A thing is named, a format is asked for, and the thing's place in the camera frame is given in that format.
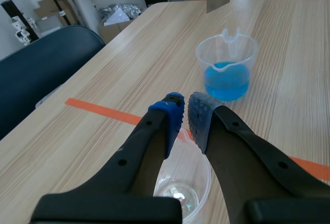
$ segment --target blue liquid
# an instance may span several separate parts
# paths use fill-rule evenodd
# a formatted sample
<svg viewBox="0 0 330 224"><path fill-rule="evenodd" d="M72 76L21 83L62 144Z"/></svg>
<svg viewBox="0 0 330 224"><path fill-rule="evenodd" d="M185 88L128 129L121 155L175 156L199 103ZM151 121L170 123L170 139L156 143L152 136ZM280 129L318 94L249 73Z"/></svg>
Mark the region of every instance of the blue liquid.
<svg viewBox="0 0 330 224"><path fill-rule="evenodd" d="M220 62L214 64L223 68L235 62ZM250 71L243 65L230 66L223 72L218 72L211 66L204 72L205 89L209 95L222 101L234 100L242 97L248 90Z"/></svg>

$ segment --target blue rubber gripper pad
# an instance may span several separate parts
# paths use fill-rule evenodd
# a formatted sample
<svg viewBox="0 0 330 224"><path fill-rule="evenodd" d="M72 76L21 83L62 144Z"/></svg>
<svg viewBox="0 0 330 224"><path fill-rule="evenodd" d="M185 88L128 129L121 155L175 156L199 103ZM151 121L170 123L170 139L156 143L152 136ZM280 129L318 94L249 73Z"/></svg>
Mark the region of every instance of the blue rubber gripper pad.
<svg viewBox="0 0 330 224"><path fill-rule="evenodd" d="M149 106L148 109L148 111L161 110L167 112L168 114L169 129L168 129L168 141L167 141L165 159L167 159L170 156L170 152L173 147L174 141L180 132L181 124L183 122L183 117L184 117L184 111L185 111L185 98L180 93L170 93L166 95L166 97L171 97L171 96L181 97L181 105L177 106L177 104L174 102L168 102L162 100Z"/></svg>
<svg viewBox="0 0 330 224"><path fill-rule="evenodd" d="M207 147L208 131L210 129L213 111L223 103L206 93L195 92L188 102L189 128L196 144L203 154Z"/></svg>

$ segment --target transparent container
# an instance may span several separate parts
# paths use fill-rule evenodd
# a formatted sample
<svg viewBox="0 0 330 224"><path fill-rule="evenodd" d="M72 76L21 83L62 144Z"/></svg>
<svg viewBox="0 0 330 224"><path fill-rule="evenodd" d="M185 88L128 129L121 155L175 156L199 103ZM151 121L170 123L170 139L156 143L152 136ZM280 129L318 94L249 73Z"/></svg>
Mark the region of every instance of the transparent container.
<svg viewBox="0 0 330 224"><path fill-rule="evenodd" d="M200 43L196 56L203 71L206 91L222 101L243 96L250 85L258 50L258 43L242 35L239 28L234 36L225 28L220 35Z"/></svg>
<svg viewBox="0 0 330 224"><path fill-rule="evenodd" d="M154 196L174 197L181 202L183 223L202 223L211 188L211 167L188 133L180 129L170 156L164 160Z"/></svg>

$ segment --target orange tape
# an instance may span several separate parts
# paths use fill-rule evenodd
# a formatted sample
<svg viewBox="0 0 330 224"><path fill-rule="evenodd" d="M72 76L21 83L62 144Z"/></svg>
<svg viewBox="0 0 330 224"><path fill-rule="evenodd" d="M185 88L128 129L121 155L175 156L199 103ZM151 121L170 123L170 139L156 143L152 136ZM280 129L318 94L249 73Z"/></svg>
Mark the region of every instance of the orange tape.
<svg viewBox="0 0 330 224"><path fill-rule="evenodd" d="M65 102L65 104L71 107L84 109L86 111L93 112L102 116L110 117L131 125L137 125L141 120L141 117L139 116L135 116L133 114L121 112L107 107L102 107L79 99L69 98Z"/></svg>
<svg viewBox="0 0 330 224"><path fill-rule="evenodd" d="M121 112L107 107L102 107L79 99L69 98L65 102L65 104L71 107L76 107L89 112L93 112L105 117L113 118L131 125L137 125L141 120L141 117L139 116L129 114L126 112ZM190 130L187 130L187 132L189 134L190 139L193 140ZM321 165L311 161L298 159L295 157L290 157L290 158L314 177L322 180L330 181L330 166Z"/></svg>

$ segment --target wood grain surface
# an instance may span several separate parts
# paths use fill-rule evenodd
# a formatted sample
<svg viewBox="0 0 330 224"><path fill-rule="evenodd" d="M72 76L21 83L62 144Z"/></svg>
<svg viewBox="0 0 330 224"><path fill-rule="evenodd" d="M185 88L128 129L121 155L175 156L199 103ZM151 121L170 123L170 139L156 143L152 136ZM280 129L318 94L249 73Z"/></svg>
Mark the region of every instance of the wood grain surface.
<svg viewBox="0 0 330 224"><path fill-rule="evenodd" d="M65 105L76 98L143 116L169 92L203 91L194 51L237 27L260 51L244 97L227 103L287 155L330 166L330 0L155 4L0 142L0 222L26 224L40 197L92 177L134 126ZM185 114L183 128L188 128ZM228 223L213 176L204 223Z"/></svg>

